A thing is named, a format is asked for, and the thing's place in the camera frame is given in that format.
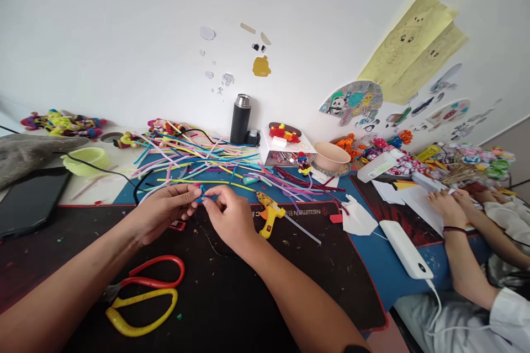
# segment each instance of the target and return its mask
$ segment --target bowl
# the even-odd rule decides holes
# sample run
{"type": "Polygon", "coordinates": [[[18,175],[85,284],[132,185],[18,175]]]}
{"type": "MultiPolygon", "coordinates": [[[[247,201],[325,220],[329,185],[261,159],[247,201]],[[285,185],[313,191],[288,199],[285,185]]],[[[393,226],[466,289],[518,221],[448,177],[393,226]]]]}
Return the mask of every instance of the bowl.
{"type": "MultiPolygon", "coordinates": [[[[76,151],[70,152],[70,156],[73,158],[83,160],[84,162],[95,165],[98,168],[107,169],[110,167],[110,158],[105,150],[101,148],[91,147],[91,148],[82,148],[76,151]]],[[[97,174],[101,171],[96,170],[96,168],[90,167],[89,165],[83,164],[81,162],[75,161],[68,157],[67,155],[61,156],[62,164],[74,175],[79,175],[81,177],[86,175],[97,174]]]]}
{"type": "Polygon", "coordinates": [[[317,153],[313,163],[329,172],[335,172],[352,159],[348,152],[333,143],[317,142],[313,147],[317,153]]]}

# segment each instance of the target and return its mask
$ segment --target black phone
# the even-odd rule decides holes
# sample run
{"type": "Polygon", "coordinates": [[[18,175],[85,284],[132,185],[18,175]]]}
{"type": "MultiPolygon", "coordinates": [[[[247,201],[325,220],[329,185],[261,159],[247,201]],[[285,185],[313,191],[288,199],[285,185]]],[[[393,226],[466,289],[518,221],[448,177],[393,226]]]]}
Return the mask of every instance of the black phone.
{"type": "Polygon", "coordinates": [[[64,167],[43,168],[17,180],[0,202],[0,239],[21,236],[50,217],[72,173],[64,167]]]}

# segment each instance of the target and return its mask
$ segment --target black thermos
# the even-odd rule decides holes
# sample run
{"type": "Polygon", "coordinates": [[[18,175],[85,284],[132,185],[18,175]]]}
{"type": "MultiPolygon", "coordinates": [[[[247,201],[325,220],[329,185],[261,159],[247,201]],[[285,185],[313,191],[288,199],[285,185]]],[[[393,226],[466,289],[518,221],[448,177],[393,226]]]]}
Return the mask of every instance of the black thermos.
{"type": "Polygon", "coordinates": [[[230,131],[230,142],[236,145],[245,143],[250,118],[250,97],[239,94],[234,102],[234,114],[232,115],[232,130],[230,131]]]}

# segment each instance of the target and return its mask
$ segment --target red scissor handle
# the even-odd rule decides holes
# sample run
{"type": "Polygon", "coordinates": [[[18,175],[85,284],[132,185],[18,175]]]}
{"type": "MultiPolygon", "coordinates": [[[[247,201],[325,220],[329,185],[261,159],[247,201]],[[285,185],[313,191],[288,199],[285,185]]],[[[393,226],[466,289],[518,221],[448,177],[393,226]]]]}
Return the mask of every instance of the red scissor handle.
{"type": "Polygon", "coordinates": [[[123,281],[121,282],[121,287],[125,287],[128,284],[140,284],[140,285],[145,285],[147,287],[157,288],[157,289],[175,288],[181,283],[182,278],[184,278],[184,262],[182,262],[182,259],[174,255],[162,255],[162,256],[157,256],[156,258],[153,258],[151,260],[148,260],[143,265],[140,265],[136,269],[131,270],[129,272],[129,277],[127,277],[126,279],[123,279],[123,281]],[[165,281],[160,281],[160,280],[149,279],[148,277],[133,277],[135,274],[138,274],[143,269],[148,268],[152,264],[155,264],[157,262],[166,261],[166,260],[175,262],[180,268],[181,275],[177,281],[165,282],[165,281]]]}

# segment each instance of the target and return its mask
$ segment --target black bracelet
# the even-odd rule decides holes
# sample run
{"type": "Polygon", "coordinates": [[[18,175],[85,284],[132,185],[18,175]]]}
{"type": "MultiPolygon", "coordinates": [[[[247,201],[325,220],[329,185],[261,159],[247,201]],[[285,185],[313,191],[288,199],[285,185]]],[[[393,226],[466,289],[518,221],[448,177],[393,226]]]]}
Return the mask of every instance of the black bracelet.
{"type": "Polygon", "coordinates": [[[443,231],[444,232],[455,231],[455,232],[462,232],[464,234],[468,234],[465,229],[462,229],[462,228],[459,228],[459,227],[456,227],[456,226],[444,226],[443,227],[443,231]]]}

